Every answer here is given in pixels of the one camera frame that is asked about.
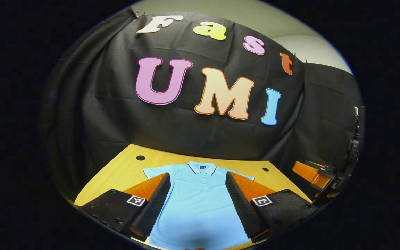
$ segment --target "black cloth backdrop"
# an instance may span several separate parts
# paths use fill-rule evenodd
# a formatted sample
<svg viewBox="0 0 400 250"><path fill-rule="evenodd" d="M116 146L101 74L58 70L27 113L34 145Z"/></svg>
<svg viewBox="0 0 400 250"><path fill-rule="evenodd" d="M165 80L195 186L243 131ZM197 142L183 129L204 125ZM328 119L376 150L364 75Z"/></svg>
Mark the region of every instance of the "black cloth backdrop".
<svg viewBox="0 0 400 250"><path fill-rule="evenodd" d="M153 16L162 15L184 19L156 33L136 33ZM195 34L193 28L202 21L224 25L227 38ZM244 49L246 35L264 41L265 55ZM284 72L280 53L292 60L292 76ZM163 60L152 83L155 91L168 87L171 59L193 62L174 102L157 106L138 98L135 81L143 57ZM195 112L205 85L204 67L223 71L229 87L239 77L254 81L247 120L219 115L215 101L214 114ZM281 93L274 126L260 121L267 88ZM295 181L295 161L343 166L346 146L354 137L354 106L362 105L353 75L303 63L294 52L248 27L187 12L137 17L127 8L89 30L57 62L44 90L40 136L52 180L71 201L129 144L207 158L269 160ZM363 117L360 122L363 129Z"/></svg>

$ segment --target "pink letter u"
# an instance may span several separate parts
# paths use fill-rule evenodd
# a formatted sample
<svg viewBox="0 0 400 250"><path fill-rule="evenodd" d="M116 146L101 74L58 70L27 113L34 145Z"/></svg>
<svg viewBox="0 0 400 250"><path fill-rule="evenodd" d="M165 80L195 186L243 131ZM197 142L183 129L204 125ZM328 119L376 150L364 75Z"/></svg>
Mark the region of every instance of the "pink letter u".
<svg viewBox="0 0 400 250"><path fill-rule="evenodd" d="M156 92L152 89L152 80L154 79L156 68L160 66L162 62L162 59L156 57L145 57L138 61L140 69L138 70L135 92L141 100L147 103L165 105L175 101L180 94L184 74L186 70L193 65L193 63L188 60L170 60L169 65L173 67L173 71L168 89L165 92Z"/></svg>

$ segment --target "letter m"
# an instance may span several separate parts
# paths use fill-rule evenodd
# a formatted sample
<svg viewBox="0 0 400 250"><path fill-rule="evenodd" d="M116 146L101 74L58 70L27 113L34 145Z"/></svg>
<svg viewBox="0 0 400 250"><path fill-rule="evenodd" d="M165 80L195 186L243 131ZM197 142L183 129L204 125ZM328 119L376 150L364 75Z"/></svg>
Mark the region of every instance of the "letter m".
<svg viewBox="0 0 400 250"><path fill-rule="evenodd" d="M217 107L220 115L225 114L229 106L234 103L229 111L229 116L234 119L248 119L249 92L254 87L254 82L248 78L240 77L231 89L228 88L225 75L216 68L203 68L202 73L206 76L205 88L200 104L195 106L195 111L199 114L213 114L213 105L216 98Z"/></svg>

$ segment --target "shirt sleeve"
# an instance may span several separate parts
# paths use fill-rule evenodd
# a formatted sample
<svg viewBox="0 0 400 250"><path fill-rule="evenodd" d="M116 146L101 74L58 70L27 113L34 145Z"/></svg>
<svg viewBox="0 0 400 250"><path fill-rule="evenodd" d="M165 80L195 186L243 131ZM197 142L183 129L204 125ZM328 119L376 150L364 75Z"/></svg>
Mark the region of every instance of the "shirt sleeve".
<svg viewBox="0 0 400 250"><path fill-rule="evenodd" d="M234 170L231 170L231 169L227 169L227 171L231 171L231 172L234 172L234 173L236 173L236 174L240 174L240 173L235 172ZM246 176L246 175L244 175L244 174L240 174L240 175L243 176L243 177L246 177L246 178L250 179L251 181L254 180L254 177Z"/></svg>
<svg viewBox="0 0 400 250"><path fill-rule="evenodd" d="M178 172L178 168L175 165L166 165L153 169L144 168L143 172L146 175L146 178L149 180L164 173L169 173L170 175L174 176Z"/></svg>

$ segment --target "light blue polo shirt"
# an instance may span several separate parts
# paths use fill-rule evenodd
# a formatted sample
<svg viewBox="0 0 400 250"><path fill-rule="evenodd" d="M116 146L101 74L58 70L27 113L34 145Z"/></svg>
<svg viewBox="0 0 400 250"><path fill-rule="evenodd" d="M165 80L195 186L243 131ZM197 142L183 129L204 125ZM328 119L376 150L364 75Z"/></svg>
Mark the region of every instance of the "light blue polo shirt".
<svg viewBox="0 0 400 250"><path fill-rule="evenodd" d="M219 250L251 241L227 191L227 171L235 172L212 162L193 161L143 169L148 179L166 172L171 177L171 188L149 243L171 250Z"/></svg>

